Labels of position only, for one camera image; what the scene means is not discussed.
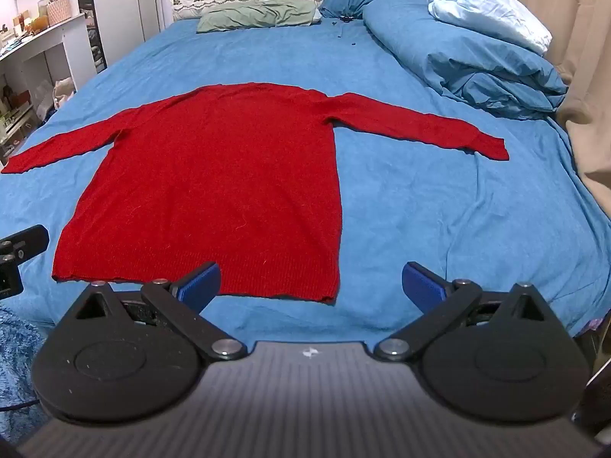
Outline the beige curtain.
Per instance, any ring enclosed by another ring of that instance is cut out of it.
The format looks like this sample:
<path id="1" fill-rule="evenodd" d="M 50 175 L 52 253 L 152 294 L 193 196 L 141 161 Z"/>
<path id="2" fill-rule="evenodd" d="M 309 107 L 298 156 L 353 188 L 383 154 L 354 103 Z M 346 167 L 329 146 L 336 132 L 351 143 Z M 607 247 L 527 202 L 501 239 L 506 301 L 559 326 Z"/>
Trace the beige curtain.
<path id="1" fill-rule="evenodd" d="M 610 211 L 610 0 L 519 0 L 551 31 L 547 53 L 569 92 L 557 113 L 577 172 Z"/>

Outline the pink woven basket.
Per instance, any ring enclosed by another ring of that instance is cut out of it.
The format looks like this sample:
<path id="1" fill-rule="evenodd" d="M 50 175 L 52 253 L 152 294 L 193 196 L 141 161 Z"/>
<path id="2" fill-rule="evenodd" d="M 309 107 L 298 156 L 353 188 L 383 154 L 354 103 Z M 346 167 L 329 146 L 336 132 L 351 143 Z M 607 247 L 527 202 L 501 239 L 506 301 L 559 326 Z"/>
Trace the pink woven basket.
<path id="1" fill-rule="evenodd" d="M 55 26 L 70 19 L 70 0 L 50 0 L 47 4 L 47 16 L 50 26 Z"/>

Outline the red knit sweater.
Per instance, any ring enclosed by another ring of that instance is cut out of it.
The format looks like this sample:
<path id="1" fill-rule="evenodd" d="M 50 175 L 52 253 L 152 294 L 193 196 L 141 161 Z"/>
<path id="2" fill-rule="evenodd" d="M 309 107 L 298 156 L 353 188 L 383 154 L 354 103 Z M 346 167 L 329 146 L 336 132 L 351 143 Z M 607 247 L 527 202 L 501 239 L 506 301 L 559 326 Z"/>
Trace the red knit sweater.
<path id="1" fill-rule="evenodd" d="M 502 139 L 462 120 L 247 83 L 57 134 L 13 156 L 6 172 L 107 149 L 59 238 L 58 281 L 176 280 L 213 261 L 224 294 L 330 302 L 340 287 L 339 125 L 509 159 Z"/>

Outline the white desk shelf unit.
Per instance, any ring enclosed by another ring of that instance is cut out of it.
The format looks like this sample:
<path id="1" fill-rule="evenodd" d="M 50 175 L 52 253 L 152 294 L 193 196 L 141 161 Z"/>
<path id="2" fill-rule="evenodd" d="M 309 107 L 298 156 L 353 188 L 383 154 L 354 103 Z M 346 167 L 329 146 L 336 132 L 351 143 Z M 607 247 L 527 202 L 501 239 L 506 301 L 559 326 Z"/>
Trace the white desk shelf unit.
<path id="1" fill-rule="evenodd" d="M 76 90 L 96 76 L 83 13 L 30 36 L 1 55 L 1 161 L 7 162 L 53 105 L 58 80 Z"/>

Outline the blue bed sheet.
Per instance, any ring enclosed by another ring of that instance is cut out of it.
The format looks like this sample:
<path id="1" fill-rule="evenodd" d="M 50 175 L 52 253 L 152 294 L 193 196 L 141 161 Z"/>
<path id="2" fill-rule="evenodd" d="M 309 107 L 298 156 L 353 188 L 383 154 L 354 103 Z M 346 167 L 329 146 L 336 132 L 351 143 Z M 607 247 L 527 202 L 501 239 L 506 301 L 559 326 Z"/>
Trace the blue bed sheet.
<path id="1" fill-rule="evenodd" d="M 140 45 L 29 144 L 206 84 L 267 82 L 461 118 L 504 139 L 511 156 L 496 163 L 337 129 L 343 235 L 336 302 L 220 296 L 204 310 L 208 321 L 244 343 L 375 343 L 419 315 L 401 286 L 407 261 L 498 292 L 530 282 L 574 334 L 609 310 L 610 221 L 577 176 L 557 124 L 496 118 L 438 95 L 360 21 L 211 34 L 196 27 L 180 21 Z"/>

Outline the green pillow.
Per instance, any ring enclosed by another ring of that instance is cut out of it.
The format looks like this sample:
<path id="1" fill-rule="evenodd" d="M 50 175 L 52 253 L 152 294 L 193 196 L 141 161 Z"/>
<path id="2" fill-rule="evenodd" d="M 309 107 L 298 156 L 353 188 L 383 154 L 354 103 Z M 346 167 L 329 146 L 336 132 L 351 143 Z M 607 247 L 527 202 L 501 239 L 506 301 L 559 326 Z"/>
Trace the green pillow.
<path id="1" fill-rule="evenodd" d="M 311 0 L 249 0 L 223 3 L 205 10 L 197 33 L 239 29 L 311 26 L 322 14 Z"/>

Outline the light blue white blanket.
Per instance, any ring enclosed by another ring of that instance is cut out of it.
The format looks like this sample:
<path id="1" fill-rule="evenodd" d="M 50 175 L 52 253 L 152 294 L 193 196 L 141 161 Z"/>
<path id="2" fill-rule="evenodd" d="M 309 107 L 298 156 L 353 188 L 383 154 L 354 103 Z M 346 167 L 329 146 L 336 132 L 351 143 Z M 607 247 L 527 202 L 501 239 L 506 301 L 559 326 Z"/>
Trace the light blue white blanket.
<path id="1" fill-rule="evenodd" d="M 519 0 L 427 0 L 429 14 L 444 23 L 489 35 L 537 55 L 545 55 L 553 36 Z"/>

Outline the white wardrobe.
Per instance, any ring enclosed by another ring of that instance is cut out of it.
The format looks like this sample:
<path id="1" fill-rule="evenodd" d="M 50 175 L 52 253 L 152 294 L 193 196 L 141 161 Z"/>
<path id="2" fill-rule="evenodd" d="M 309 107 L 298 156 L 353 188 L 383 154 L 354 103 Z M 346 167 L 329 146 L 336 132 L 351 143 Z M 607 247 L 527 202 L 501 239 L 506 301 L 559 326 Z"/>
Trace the white wardrobe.
<path id="1" fill-rule="evenodd" d="M 90 13 L 94 59 L 104 67 L 118 62 L 162 30 L 158 0 L 78 0 Z"/>

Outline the blue folded duvet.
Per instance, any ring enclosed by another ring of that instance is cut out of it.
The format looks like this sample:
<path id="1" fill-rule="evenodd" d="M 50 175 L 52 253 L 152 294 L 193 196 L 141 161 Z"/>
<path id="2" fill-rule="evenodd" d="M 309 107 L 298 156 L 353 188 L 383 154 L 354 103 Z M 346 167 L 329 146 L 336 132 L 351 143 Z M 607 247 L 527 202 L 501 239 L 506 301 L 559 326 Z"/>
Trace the blue folded duvet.
<path id="1" fill-rule="evenodd" d="M 362 20 L 405 69 L 457 102 L 529 120 L 554 115 L 566 98 L 566 84 L 544 57 L 438 21 L 426 0 L 374 0 Z"/>

